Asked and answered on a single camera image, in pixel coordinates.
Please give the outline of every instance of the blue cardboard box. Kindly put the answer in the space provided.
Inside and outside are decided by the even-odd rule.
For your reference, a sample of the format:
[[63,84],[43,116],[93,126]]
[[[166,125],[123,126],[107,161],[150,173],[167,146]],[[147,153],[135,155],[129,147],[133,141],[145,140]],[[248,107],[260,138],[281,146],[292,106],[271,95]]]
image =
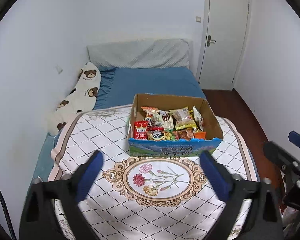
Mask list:
[[[207,132],[206,140],[191,139],[187,141],[147,141],[133,138],[134,122],[144,120],[145,113],[142,106],[157,107],[169,111],[188,106],[189,110],[195,106],[204,120],[204,129]],[[172,95],[136,94],[130,114],[128,142],[131,156],[169,157],[169,156],[199,156],[207,150],[211,154],[223,139],[221,127],[214,116],[207,100],[204,98],[181,97]]]

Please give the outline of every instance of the wall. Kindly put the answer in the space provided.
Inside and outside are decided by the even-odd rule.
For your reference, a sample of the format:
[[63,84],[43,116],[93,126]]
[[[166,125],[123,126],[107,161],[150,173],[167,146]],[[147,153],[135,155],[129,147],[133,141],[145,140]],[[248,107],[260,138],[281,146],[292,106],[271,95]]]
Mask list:
[[[0,189],[16,235],[46,135],[45,116],[87,62],[76,2],[18,0],[0,23]],[[8,231],[1,205],[0,223]]]
[[188,38],[193,41],[190,68],[197,71],[204,0],[82,0],[85,41],[96,44],[139,38]]
[[252,0],[246,51],[235,89],[269,140],[300,160],[300,19],[285,0]]

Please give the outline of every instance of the reddish brown floor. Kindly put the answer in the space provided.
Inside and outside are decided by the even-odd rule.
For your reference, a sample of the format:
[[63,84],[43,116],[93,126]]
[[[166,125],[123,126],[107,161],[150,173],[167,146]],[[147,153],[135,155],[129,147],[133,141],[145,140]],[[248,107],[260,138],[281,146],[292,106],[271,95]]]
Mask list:
[[281,198],[284,187],[280,170],[263,154],[262,146],[268,139],[249,107],[236,90],[203,90],[203,92],[214,114],[234,123],[252,153],[260,179],[271,179],[278,197]]

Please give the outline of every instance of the blue bed sheet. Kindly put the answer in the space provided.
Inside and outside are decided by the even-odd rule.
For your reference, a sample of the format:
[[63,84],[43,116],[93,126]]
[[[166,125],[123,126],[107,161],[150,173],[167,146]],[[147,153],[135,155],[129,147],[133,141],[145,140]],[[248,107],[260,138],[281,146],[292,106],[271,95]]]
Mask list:
[[[161,69],[98,67],[98,69],[101,73],[101,86],[94,110],[132,104],[134,95],[137,93],[206,98],[192,72],[186,67]],[[47,135],[38,157],[33,178],[40,176],[43,181],[47,181],[54,165],[50,156],[51,150],[56,145],[59,134],[57,136]]]

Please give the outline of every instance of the door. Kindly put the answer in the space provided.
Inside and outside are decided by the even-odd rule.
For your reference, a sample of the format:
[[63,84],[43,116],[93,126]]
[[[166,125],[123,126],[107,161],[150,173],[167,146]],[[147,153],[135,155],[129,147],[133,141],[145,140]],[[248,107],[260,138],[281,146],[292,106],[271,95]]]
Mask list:
[[210,0],[199,77],[202,89],[232,90],[248,20],[249,0]]

